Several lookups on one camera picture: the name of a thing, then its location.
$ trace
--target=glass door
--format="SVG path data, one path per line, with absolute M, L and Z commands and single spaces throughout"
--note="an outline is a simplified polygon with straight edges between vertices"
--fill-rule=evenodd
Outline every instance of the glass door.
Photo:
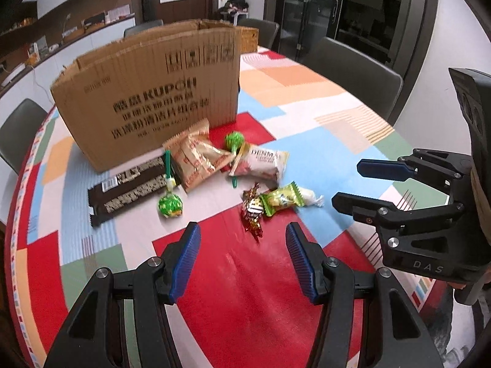
M 295 59 L 307 0 L 285 0 L 278 52 Z
M 343 0 L 306 0 L 300 50 L 297 59 L 307 54 L 322 37 L 335 38 Z

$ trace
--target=chocolate bar package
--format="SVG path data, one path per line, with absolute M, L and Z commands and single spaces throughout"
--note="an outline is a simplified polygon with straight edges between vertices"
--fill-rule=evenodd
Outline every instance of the chocolate bar package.
M 176 175 L 175 162 L 171 159 L 171 177 L 176 186 L 181 179 Z M 92 208 L 90 225 L 99 227 L 148 196 L 166 188 L 165 157 L 159 156 L 108 178 L 88 190 L 88 202 Z

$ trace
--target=wicker basket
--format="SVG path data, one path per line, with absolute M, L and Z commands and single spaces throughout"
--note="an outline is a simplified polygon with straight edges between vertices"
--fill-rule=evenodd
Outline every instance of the wicker basket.
M 241 54 L 257 52 L 257 40 L 259 29 L 253 27 L 238 26 L 241 29 Z

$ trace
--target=green candy wrapper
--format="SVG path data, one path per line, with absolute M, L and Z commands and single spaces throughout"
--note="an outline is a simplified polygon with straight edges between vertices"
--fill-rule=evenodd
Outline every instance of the green candy wrapper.
M 159 210 L 165 217 L 183 214 L 183 201 L 176 194 L 167 194 L 159 200 Z
M 244 135 L 239 131 L 232 131 L 225 136 L 225 144 L 227 145 L 227 149 L 234 155 L 237 155 L 237 150 L 239 150 L 245 140 Z
M 275 189 L 274 191 L 261 194 L 259 198 L 263 203 L 264 212 L 268 217 L 273 216 L 277 211 L 288 209 L 289 207 L 305 206 L 305 202 L 295 182 Z

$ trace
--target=cardboard box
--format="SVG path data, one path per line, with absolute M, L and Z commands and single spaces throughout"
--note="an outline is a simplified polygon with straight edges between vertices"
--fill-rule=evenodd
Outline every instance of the cardboard box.
M 237 28 L 214 21 L 159 26 L 80 56 L 51 92 L 101 172 L 205 117 L 211 128 L 235 121 L 240 40 Z

